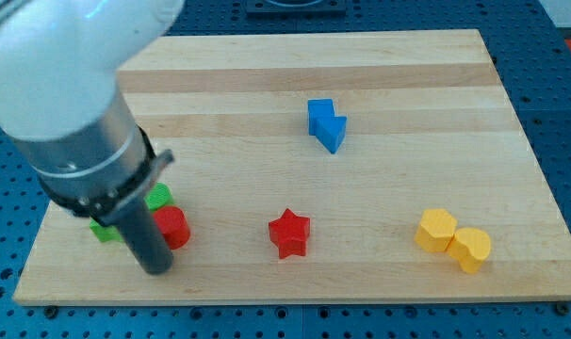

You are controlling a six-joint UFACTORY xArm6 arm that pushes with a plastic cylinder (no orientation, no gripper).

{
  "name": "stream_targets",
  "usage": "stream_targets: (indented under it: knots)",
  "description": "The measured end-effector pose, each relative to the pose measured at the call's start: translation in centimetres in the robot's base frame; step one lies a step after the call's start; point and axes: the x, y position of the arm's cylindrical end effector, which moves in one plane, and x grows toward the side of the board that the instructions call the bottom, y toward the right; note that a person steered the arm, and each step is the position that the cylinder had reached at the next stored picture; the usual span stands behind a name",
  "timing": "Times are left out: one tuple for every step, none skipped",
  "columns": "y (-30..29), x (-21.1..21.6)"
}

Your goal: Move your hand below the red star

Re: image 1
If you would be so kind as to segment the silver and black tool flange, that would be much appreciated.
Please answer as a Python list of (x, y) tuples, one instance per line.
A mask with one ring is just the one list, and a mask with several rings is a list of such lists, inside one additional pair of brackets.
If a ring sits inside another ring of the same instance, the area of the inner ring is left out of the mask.
[(174, 161), (172, 151), (154, 151), (119, 90), (99, 118), (65, 137), (12, 141), (57, 205), (104, 226), (146, 222), (144, 198)]

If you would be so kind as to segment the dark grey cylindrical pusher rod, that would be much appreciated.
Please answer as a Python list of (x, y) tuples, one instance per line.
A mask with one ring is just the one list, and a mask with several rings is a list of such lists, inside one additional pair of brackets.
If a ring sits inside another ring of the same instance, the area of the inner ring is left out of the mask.
[(110, 224), (121, 234), (141, 268), (159, 275), (171, 268), (173, 255), (143, 198), (121, 202)]

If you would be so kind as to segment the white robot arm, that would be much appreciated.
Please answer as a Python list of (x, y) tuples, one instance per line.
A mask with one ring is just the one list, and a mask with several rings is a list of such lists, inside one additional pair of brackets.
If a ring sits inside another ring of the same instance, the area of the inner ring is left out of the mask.
[(183, 0), (0, 1), (0, 127), (49, 198), (115, 227), (144, 271), (172, 264), (145, 202), (171, 151), (156, 152), (118, 69), (162, 36)]

